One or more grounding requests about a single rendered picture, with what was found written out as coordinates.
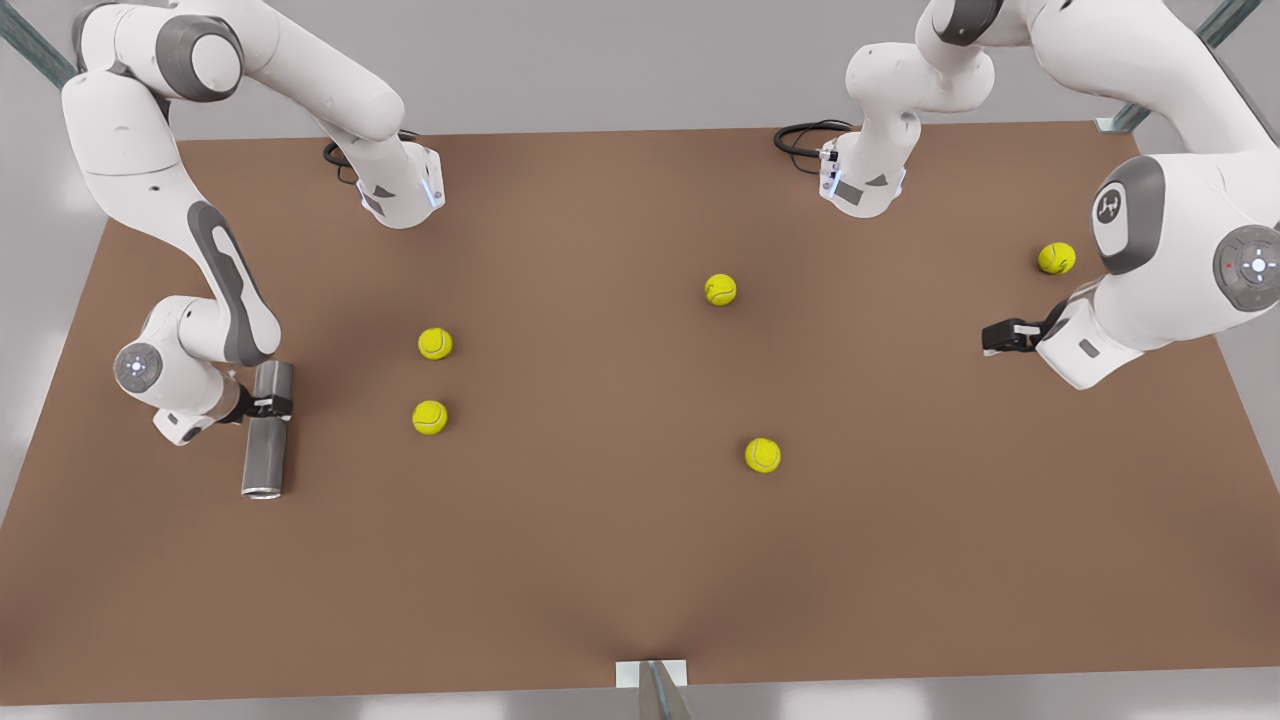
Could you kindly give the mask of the grey tennis ball tube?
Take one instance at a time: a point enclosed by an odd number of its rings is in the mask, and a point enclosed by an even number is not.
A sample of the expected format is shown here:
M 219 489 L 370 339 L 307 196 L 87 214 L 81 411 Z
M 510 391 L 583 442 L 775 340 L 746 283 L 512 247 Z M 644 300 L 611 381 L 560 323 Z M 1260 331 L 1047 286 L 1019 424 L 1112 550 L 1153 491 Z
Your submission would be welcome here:
M 269 360 L 255 374 L 252 396 L 280 395 L 292 400 L 293 366 Z M 270 500 L 282 495 L 284 482 L 285 442 L 289 421 L 279 418 L 247 418 L 248 438 L 241 496 Z

